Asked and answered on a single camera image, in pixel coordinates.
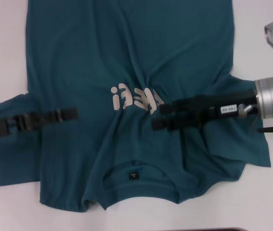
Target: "white table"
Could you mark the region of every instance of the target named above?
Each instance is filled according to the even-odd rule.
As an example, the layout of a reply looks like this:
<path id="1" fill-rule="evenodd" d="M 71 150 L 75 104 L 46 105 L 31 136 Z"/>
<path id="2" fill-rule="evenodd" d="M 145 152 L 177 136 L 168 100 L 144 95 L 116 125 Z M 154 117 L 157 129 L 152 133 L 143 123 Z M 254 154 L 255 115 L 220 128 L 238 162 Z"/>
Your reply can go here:
<path id="1" fill-rule="evenodd" d="M 0 102 L 26 93 L 25 0 L 0 0 Z M 273 21 L 273 0 L 234 0 L 236 77 L 273 76 L 273 49 L 263 27 Z M 265 122 L 272 126 L 273 120 Z M 267 135 L 272 168 L 247 166 L 241 179 L 218 183 L 180 205 L 133 198 L 104 211 L 94 205 L 73 213 L 39 203 L 39 183 L 0 187 L 0 231 L 157 231 L 240 227 L 273 231 L 273 134 Z"/>

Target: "sticker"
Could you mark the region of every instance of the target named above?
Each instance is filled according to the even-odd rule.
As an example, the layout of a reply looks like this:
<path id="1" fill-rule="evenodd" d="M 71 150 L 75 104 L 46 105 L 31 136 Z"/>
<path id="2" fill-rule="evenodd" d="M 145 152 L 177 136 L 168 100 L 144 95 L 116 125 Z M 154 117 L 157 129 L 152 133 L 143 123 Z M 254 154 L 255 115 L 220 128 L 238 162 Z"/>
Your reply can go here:
<path id="1" fill-rule="evenodd" d="M 221 114 L 232 113 L 238 111 L 237 104 L 221 107 Z"/>

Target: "shirt sleeve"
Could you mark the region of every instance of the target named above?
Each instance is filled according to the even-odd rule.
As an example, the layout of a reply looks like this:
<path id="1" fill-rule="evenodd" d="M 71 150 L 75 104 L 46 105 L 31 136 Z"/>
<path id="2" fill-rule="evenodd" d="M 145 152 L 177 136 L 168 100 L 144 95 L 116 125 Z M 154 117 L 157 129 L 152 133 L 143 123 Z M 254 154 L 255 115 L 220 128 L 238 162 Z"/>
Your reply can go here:
<path id="1" fill-rule="evenodd" d="M 253 81 L 230 76 L 215 93 L 229 94 L 254 88 Z M 208 151 L 213 156 L 270 167 L 268 143 L 264 134 L 257 132 L 262 127 L 260 116 L 249 115 L 245 119 L 211 121 L 204 126 L 203 135 Z"/>
<path id="2" fill-rule="evenodd" d="M 0 118 L 39 112 L 28 93 L 0 103 Z M 0 137 L 0 186 L 39 181 L 41 131 L 15 132 Z"/>

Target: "t-shirt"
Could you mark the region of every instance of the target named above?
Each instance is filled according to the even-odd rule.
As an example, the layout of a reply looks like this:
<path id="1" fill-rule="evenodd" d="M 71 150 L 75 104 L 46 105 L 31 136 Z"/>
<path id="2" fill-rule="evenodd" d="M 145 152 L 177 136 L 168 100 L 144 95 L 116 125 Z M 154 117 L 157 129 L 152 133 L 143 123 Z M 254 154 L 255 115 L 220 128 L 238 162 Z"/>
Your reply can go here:
<path id="1" fill-rule="evenodd" d="M 40 202 L 85 212 L 157 197 L 180 203 L 246 163 L 269 167 L 254 116 L 153 131 L 159 105 L 254 84 L 230 75 L 231 0 L 29 0 L 28 94 L 0 118 L 76 107 L 79 120 L 0 138 L 0 186 L 40 181 Z"/>

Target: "white print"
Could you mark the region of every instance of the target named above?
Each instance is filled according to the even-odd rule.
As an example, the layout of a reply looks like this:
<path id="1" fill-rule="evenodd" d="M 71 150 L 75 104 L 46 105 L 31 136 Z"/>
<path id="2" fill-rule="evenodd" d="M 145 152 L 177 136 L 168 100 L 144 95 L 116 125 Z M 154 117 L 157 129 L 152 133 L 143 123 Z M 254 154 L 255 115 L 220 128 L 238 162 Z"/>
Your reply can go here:
<path id="1" fill-rule="evenodd" d="M 119 96 L 116 94 L 118 91 L 117 87 L 112 87 L 111 92 L 115 95 L 113 95 L 113 105 L 114 105 L 114 110 L 119 110 L 120 108 L 120 102 L 119 102 Z"/>
<path id="2" fill-rule="evenodd" d="M 164 104 L 163 100 L 160 98 L 160 96 L 158 96 L 158 94 L 156 93 L 156 91 L 154 90 L 154 94 L 155 94 L 155 99 L 157 100 L 157 106 L 159 107 L 160 104 Z"/>
<path id="3" fill-rule="evenodd" d="M 127 85 L 120 83 L 118 85 L 119 89 L 124 89 L 124 91 L 120 94 L 121 98 L 125 100 L 123 109 L 126 109 L 128 106 L 133 104 L 133 98 L 134 104 L 146 111 L 148 111 L 148 105 L 151 106 L 150 109 L 150 114 L 152 115 L 155 110 L 157 109 L 157 106 L 159 107 L 160 104 L 164 104 L 163 100 L 158 96 L 157 92 L 154 90 L 154 95 L 152 95 L 151 91 L 149 88 L 145 88 L 144 90 L 135 88 L 134 92 L 138 96 L 132 97 L 132 93 L 127 87 Z M 112 87 L 111 92 L 114 94 L 113 95 L 113 106 L 114 110 L 118 111 L 120 108 L 120 101 L 119 101 L 119 96 L 117 95 L 118 89 L 117 87 Z"/>
<path id="4" fill-rule="evenodd" d="M 123 105 L 123 109 L 126 109 L 126 107 L 130 106 L 133 104 L 133 98 L 132 98 L 132 94 L 131 94 L 131 91 L 129 90 L 129 88 L 127 87 L 127 85 L 123 84 L 123 83 L 120 83 L 118 85 L 119 89 L 125 89 L 125 91 L 123 91 L 121 93 L 121 98 L 124 99 L 126 98 L 125 100 L 125 103 Z"/>

